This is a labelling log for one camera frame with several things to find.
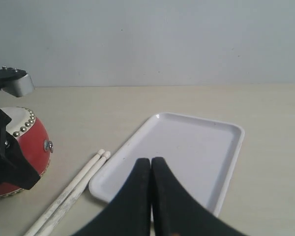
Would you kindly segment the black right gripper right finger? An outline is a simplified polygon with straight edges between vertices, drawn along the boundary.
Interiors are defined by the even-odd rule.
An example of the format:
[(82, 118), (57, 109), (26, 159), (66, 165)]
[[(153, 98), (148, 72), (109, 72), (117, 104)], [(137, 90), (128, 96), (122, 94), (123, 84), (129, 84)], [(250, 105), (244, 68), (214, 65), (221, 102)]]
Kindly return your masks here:
[(151, 161), (151, 203), (157, 236), (242, 236), (199, 204), (180, 184), (166, 161)]

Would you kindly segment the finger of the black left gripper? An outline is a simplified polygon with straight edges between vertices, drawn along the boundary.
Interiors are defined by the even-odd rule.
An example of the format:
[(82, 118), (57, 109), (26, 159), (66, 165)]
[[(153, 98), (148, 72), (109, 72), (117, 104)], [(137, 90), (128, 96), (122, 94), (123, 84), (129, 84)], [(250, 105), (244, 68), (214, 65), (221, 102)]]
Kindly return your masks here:
[(12, 117), (0, 108), (0, 184), (9, 183), (29, 190), (40, 180), (40, 175), (25, 158), (18, 141), (35, 123), (32, 112), (25, 111), (25, 116), (31, 118), (32, 122), (20, 122), (11, 127), (8, 125)]

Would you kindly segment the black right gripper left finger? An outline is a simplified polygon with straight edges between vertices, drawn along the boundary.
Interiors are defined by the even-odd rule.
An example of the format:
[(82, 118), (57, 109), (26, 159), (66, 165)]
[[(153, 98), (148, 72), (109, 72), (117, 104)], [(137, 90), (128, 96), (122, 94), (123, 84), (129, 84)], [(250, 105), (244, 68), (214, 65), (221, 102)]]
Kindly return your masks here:
[(122, 188), (76, 236), (150, 235), (150, 160), (136, 160)]

